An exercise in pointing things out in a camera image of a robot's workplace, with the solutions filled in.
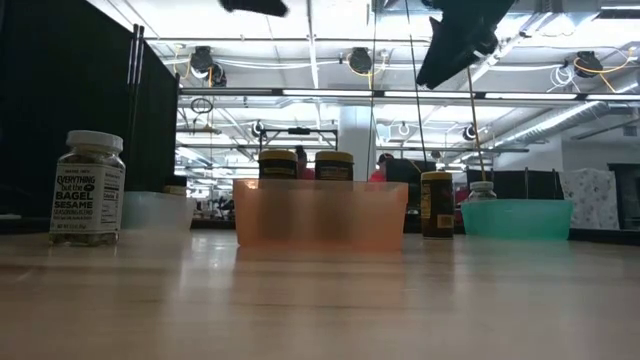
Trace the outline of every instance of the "orange plastic bin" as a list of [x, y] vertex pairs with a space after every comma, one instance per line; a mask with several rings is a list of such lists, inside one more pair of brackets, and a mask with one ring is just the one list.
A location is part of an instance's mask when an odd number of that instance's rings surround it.
[[240, 246], [400, 251], [407, 184], [235, 180]]

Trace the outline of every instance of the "table surface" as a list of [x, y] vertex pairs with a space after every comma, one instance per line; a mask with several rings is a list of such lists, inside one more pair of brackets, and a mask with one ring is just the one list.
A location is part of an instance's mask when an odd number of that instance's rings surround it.
[[337, 254], [239, 248], [231, 231], [95, 249], [0, 237], [0, 359], [640, 354], [640, 248], [405, 243]]

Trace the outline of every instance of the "teal plastic bin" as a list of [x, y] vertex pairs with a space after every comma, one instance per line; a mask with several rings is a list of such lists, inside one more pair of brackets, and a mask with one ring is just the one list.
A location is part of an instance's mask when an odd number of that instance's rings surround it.
[[462, 204], [467, 235], [494, 239], [567, 240], [573, 203], [566, 200], [489, 200]]

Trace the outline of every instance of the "white jar lid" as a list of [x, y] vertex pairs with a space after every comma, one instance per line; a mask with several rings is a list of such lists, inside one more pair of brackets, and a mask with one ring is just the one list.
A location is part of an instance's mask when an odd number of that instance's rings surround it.
[[73, 130], [67, 134], [68, 146], [102, 146], [122, 152], [122, 138], [117, 135], [89, 130]]
[[493, 190], [493, 182], [492, 181], [476, 181], [471, 183], [471, 191], [489, 191]]

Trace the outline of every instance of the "person in red shirt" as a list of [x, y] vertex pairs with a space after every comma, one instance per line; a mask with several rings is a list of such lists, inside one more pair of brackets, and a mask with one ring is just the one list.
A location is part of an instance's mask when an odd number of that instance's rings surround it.
[[296, 155], [298, 155], [298, 179], [315, 180], [316, 172], [307, 168], [307, 152], [302, 146], [296, 146]]
[[393, 159], [393, 155], [391, 154], [382, 154], [378, 158], [378, 166], [380, 169], [376, 170], [371, 174], [369, 178], [369, 182], [386, 182], [387, 181], [387, 160]]

